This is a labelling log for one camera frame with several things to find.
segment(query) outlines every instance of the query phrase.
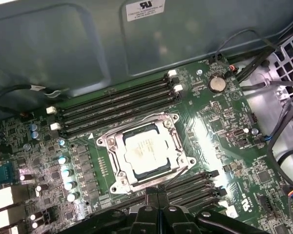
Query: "green circuit board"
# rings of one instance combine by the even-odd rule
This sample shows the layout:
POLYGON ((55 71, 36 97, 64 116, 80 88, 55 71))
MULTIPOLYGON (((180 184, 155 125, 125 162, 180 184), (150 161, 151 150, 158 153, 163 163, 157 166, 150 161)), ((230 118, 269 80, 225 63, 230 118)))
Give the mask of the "green circuit board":
MULTIPOLYGON (((0 166, 9 171, 13 168, 14 172, 11 179, 1 179, 4 182, 0 188, 26 183, 32 187, 32 198, 26 202, 28 215, 50 207, 57 214, 54 222, 37 230, 29 228, 29 233, 44 230, 56 233, 89 214, 110 207, 125 208, 122 204, 128 200, 134 201, 134 204, 142 203, 138 198, 143 196, 144 190, 129 195, 110 192, 115 174, 106 148, 98 147, 96 140, 115 127, 156 113, 179 116, 175 127, 183 149, 187 156, 196 159, 196 164, 177 181, 203 172, 217 170, 219 173, 218 176, 202 179, 203 184, 198 179, 198 189, 186 194, 181 194, 181 191, 188 185, 181 184, 171 192, 174 197, 172 204, 184 205, 192 214, 209 207, 272 234, 293 233, 287 196, 282 189, 284 181, 266 158, 267 146, 262 141, 264 134, 238 82, 232 76, 225 80, 223 92, 213 93, 209 89, 209 79, 215 74, 222 76, 227 71, 217 63, 202 60, 54 105, 58 110, 65 110, 107 95, 115 98, 114 94, 122 90, 157 81, 166 74, 169 74, 168 79, 178 78, 178 84, 183 87, 176 102, 160 105, 155 99, 150 99, 148 105, 152 108, 139 112, 143 107, 135 107, 134 111, 128 112, 131 115, 109 114, 104 120, 105 125, 96 125, 85 132, 81 129, 91 125, 89 121, 71 132, 65 129, 51 131, 50 125, 55 122, 62 124, 66 116, 59 116, 58 113, 47 115, 46 109, 33 111, 28 119, 12 117, 0 121, 0 144, 10 151, 10 156, 3 158, 0 166), (31 136, 31 124, 38 126, 38 139, 31 136), (69 162, 60 165, 58 159, 62 156, 69 162), (64 178, 61 171, 65 169, 73 170, 74 174, 64 178), (23 174, 34 175, 34 179, 20 182, 18 178, 23 174), (68 192, 63 185, 70 181, 75 181, 76 187, 68 192), (36 196, 35 186, 44 183, 48 184, 48 190, 36 196), (214 188, 212 194, 206 193, 210 191, 210 186, 214 188), (219 187, 226 189, 227 194, 217 193, 219 187), (66 197, 69 193, 79 196, 74 202, 68 202, 66 197)), ((94 121, 99 119, 98 113, 91 116, 94 121)))

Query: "blue capacitor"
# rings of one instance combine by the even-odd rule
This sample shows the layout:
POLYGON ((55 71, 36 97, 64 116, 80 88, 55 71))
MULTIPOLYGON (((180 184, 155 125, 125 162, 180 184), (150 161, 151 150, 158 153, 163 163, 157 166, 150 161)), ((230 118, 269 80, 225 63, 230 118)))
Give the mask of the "blue capacitor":
POLYGON ((38 131, 39 129, 38 129, 38 125, 37 124, 31 124, 30 126, 30 130, 32 131, 32 132, 34 132, 34 131, 38 131))
POLYGON ((65 145, 65 140, 63 140, 63 139, 59 140, 59 145, 64 146, 65 145))
POLYGON ((40 140, 41 136, 40 136, 39 132, 34 131, 31 133, 31 138, 33 138, 35 140, 40 140))

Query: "screw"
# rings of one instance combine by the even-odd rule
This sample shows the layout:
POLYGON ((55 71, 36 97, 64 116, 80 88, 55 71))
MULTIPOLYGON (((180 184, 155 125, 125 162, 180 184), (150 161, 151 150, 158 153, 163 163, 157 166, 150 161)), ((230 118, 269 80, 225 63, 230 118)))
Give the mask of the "screw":
POLYGON ((206 211, 202 212, 202 215, 203 215, 203 217, 210 217, 210 213, 208 213, 206 211))
POLYGON ((202 71, 202 70, 197 70, 197 71, 196 71, 196 74, 200 76, 200 75, 203 74, 203 71, 202 71))
POLYGON ((257 135, 259 134, 259 130, 257 128, 252 128, 251 133, 252 135, 257 135))
POLYGON ((147 206, 146 208, 145 208, 145 211, 152 211, 153 209, 152 209, 152 207, 150 207, 150 206, 147 206))
POLYGON ((122 184, 122 185, 127 184, 127 180, 126 180, 125 178, 121 178, 121 184, 122 184))
POLYGON ((277 94, 278 96, 281 96, 281 95, 283 94, 283 92, 280 91, 280 90, 278 90, 278 91, 276 92, 276 94, 277 94))
POLYGON ((164 120, 164 127, 170 128, 172 126, 172 123, 169 119, 164 120))
POLYGON ((121 216, 121 215, 122 215, 122 213, 120 213, 119 211, 115 211, 115 212, 112 214, 113 217, 119 217, 119 216, 121 216))
POLYGON ((107 140, 107 143, 108 143, 109 146, 113 146, 113 145, 115 145, 115 139, 110 138, 110 139, 107 140))
POLYGON ((168 210, 174 212, 177 210, 177 208, 174 206, 170 206, 170 207, 168 207, 168 210))

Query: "integrated circuit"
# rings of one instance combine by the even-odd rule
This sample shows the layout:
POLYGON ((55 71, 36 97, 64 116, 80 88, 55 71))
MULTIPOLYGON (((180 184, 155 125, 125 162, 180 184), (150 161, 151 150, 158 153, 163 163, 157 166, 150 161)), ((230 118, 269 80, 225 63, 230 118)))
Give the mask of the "integrated circuit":
POLYGON ((271 179, 271 177, 267 171, 259 172, 257 175, 258 175, 260 182, 262 182, 262 183, 265 183, 271 179))
POLYGON ((52 177, 52 179, 59 179, 59 178, 60 178, 60 173, 58 173, 58 172, 53 172, 53 173, 51 174, 51 177, 52 177))

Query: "cable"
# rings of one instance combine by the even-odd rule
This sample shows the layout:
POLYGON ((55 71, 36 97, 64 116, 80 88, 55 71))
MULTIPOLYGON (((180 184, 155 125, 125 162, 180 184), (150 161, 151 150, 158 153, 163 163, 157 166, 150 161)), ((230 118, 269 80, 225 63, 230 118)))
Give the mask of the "cable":
POLYGON ((277 140, 279 139, 281 133, 285 129, 285 127, 288 125, 288 123, 292 120, 293 118, 293 107, 285 114, 285 116, 282 118, 282 120, 279 123, 279 126, 277 125, 275 127, 275 134, 272 135, 272 138, 268 144, 267 148, 267 158, 269 158, 274 165, 274 167, 278 170, 278 172, 281 174, 281 176, 290 184, 293 186, 293 181, 288 177, 287 174, 284 173, 284 171, 280 168, 279 164, 277 163, 276 159, 274 158, 273 155, 273 147, 277 140))
POLYGON ((293 155, 293 150, 289 150, 287 152, 285 152, 279 159, 278 159, 278 164, 279 166, 282 165, 282 163, 284 162, 284 160, 286 160, 289 156, 293 155))
POLYGON ((271 41, 269 41, 268 39, 264 38, 262 35, 260 35, 260 33, 258 33, 254 28, 246 28, 246 29, 243 29, 235 34, 233 34, 231 37, 229 37, 227 40, 225 40, 221 46, 219 46, 218 50, 216 51, 215 53, 215 61, 222 65, 222 66, 225 66, 227 67, 228 65, 222 61, 219 61, 218 60, 218 55, 220 54, 220 50, 222 48, 224 48, 224 46, 229 42, 231 41, 233 38, 235 38, 236 36, 240 35, 240 34, 243 34, 245 32, 253 32, 254 34, 256 34, 256 36, 261 39, 263 42, 265 42, 268 46, 274 48, 275 50, 279 50, 279 47, 275 44, 273 44, 271 41))
MULTIPOLYGON (((293 87, 293 81, 270 81, 271 86, 291 86, 293 87)), ((251 91, 251 90, 257 90, 266 87, 266 83, 261 82, 254 85, 246 85, 241 86, 242 91, 251 91)))
POLYGON ((291 197, 288 197, 288 206, 289 206, 290 219, 293 223, 293 210, 292 210, 292 198, 291 197))
MULTIPOLYGON (((33 91, 37 91, 37 92, 42 92, 48 98, 57 98, 62 92, 60 90, 51 90, 51 89, 43 87, 43 86, 37 86, 37 85, 32 85, 32 84, 17 84, 17 85, 13 85, 11 87, 6 87, 6 88, 3 88, 2 90, 0 90, 0 99, 4 95, 6 95, 10 92, 16 91, 16 90, 33 90, 33 91)), ((14 110, 9 107, 1 106, 1 105, 0 105, 0 110, 2 112, 11 113, 14 115, 20 114, 20 112, 17 110, 14 110)))
POLYGON ((171 181, 168 182, 165 188, 167 189, 183 172, 185 172, 186 169, 188 169, 188 167, 185 167, 184 169, 182 169, 181 172, 179 172, 173 179, 171 179, 171 181))

